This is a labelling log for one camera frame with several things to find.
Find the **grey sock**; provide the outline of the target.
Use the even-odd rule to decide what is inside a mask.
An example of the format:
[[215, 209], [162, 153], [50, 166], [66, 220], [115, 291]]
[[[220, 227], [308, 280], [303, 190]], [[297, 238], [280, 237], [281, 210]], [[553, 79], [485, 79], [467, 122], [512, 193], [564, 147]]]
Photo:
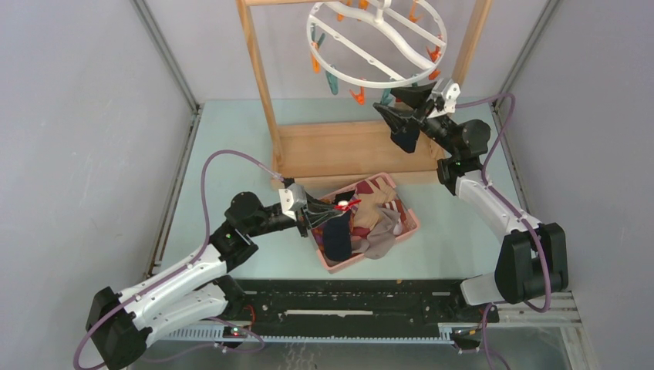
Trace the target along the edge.
[[366, 238], [352, 242], [352, 252], [363, 254], [368, 259], [377, 260], [384, 257], [396, 242], [396, 237], [403, 232], [401, 213], [385, 207], [378, 207], [379, 222], [367, 234]]

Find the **navy santa sock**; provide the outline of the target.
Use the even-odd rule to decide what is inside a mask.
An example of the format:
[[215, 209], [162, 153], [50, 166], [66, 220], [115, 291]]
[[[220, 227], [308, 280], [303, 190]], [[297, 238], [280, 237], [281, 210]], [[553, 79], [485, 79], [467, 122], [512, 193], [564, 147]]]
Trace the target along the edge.
[[353, 205], [344, 200], [336, 206], [341, 214], [324, 223], [322, 228], [322, 252], [334, 262], [343, 262], [352, 256], [352, 209]]
[[405, 153], [415, 152], [419, 137], [419, 130], [402, 131], [390, 134], [390, 139]]

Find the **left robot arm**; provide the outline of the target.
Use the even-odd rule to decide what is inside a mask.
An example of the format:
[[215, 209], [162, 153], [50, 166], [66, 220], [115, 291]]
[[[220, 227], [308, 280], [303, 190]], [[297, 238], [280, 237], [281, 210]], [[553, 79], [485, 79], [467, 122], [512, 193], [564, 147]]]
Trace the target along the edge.
[[130, 288], [98, 291], [86, 330], [102, 365], [123, 369], [154, 342], [195, 321], [238, 319], [244, 292], [229, 273], [258, 250], [253, 237], [289, 228], [306, 236], [351, 207], [347, 200], [315, 199], [298, 184], [279, 195], [278, 203], [265, 207], [252, 192], [237, 194], [224, 213], [224, 223], [186, 258]]

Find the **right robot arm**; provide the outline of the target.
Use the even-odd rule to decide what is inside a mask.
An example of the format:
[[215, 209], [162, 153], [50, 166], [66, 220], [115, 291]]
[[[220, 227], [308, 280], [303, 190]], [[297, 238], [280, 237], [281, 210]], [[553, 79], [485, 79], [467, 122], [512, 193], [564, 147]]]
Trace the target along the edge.
[[501, 242], [494, 272], [468, 278], [448, 302], [453, 319], [468, 322], [480, 304], [526, 304], [538, 312], [551, 306], [552, 295], [568, 286], [566, 237], [563, 228], [544, 224], [505, 197], [491, 182], [487, 166], [500, 143], [481, 119], [456, 123], [451, 114], [460, 87], [432, 82], [390, 90], [406, 109], [374, 103], [392, 141], [410, 153], [424, 134], [448, 153], [437, 161], [437, 177], [452, 195], [468, 204]]

